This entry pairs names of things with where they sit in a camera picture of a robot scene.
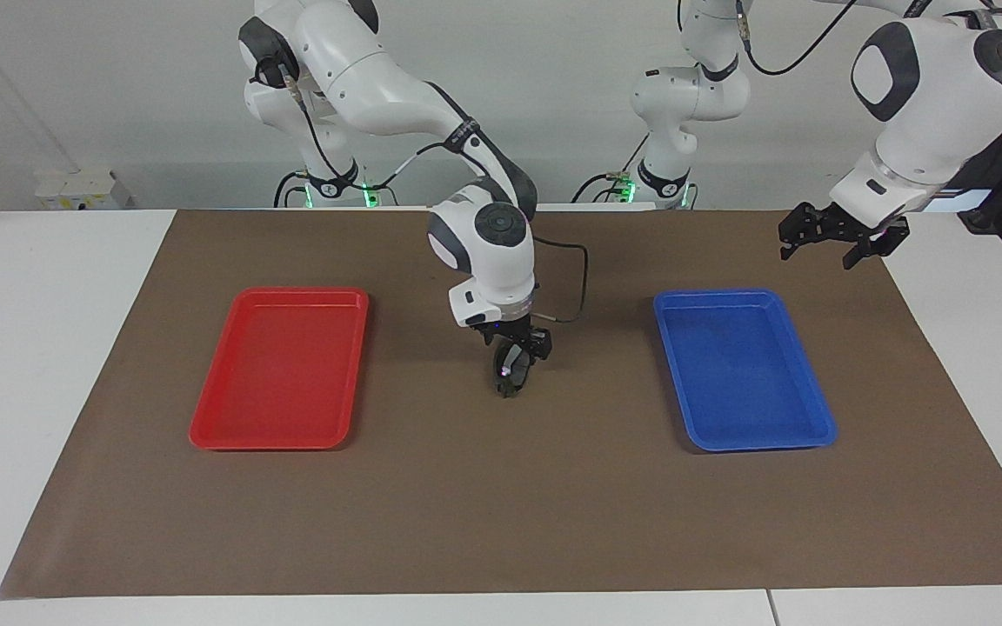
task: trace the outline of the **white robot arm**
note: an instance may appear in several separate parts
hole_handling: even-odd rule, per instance
[[[848,3],[848,0],[819,0]],[[780,226],[783,258],[824,239],[855,242],[844,264],[891,253],[907,236],[900,214],[934,194],[1002,132],[1002,9],[990,0],[856,0],[901,19],[867,40],[852,68],[856,95],[881,122],[875,145],[831,191],[803,202]],[[690,120],[728,119],[748,102],[738,60],[748,47],[752,0],[688,0],[682,47],[691,68],[645,72],[632,108],[648,123],[645,153],[629,175],[636,198],[679,203],[696,150]]]
[[[470,274],[450,291],[454,319],[481,332],[486,345],[504,338],[498,360],[508,366],[498,374],[505,376],[498,390],[518,392],[529,366],[551,350],[548,332],[530,324],[536,288],[532,180],[442,88],[394,62],[375,36],[378,13],[370,0],[267,1],[255,3],[255,10],[238,35],[254,72],[247,107],[298,142],[307,170],[327,190],[358,186],[358,165],[342,132],[314,120],[328,115],[371,135],[435,135],[440,141],[429,147],[460,155],[476,173],[432,207],[429,241],[442,261]]]
[[[842,0],[822,0],[839,3]],[[1002,9],[981,0],[862,0],[902,19],[876,30],[856,58],[856,95],[884,123],[876,142],[830,191],[781,222],[785,260],[800,245],[855,242],[847,268],[887,256],[964,162],[1002,132]]]
[[[734,0],[690,0],[681,25],[682,47],[695,66],[645,71],[632,89],[632,110],[648,124],[644,151],[629,171],[636,182],[633,199],[660,208],[682,201],[698,149],[698,138],[684,124],[731,119],[748,104]]]

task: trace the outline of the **blue tray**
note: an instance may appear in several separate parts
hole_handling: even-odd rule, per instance
[[[838,438],[775,292],[669,290],[656,296],[656,320],[682,421],[699,448],[815,448]]]

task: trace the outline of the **red tray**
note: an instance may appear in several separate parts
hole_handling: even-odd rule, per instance
[[[208,451],[325,451],[350,431],[370,298],[255,287],[230,305],[187,437]]]

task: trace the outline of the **plastic tray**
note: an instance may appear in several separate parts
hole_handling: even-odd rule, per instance
[[[830,445],[838,427],[779,295],[671,290],[656,320],[687,434],[709,452]]]
[[[370,298],[256,287],[234,297],[187,437],[209,451],[324,451],[350,431]]]

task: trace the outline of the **white wall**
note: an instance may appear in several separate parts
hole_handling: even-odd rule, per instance
[[[643,69],[685,63],[675,3],[375,0],[381,38],[407,70],[442,84],[536,179],[545,201],[620,167],[643,135],[628,95]],[[107,165],[139,206],[266,206],[301,165],[290,140],[249,117],[237,29],[250,0],[0,0],[0,67],[79,165]],[[780,66],[836,5],[759,0],[755,50]],[[864,39],[891,19],[855,10],[793,74],[749,70],[753,101],[731,122],[695,123],[696,206],[787,208],[824,201],[879,123],[848,84]],[[32,208],[48,147],[0,99],[0,208]],[[356,135],[375,177],[425,138]],[[437,201],[465,180],[450,155],[415,163],[404,202]]]

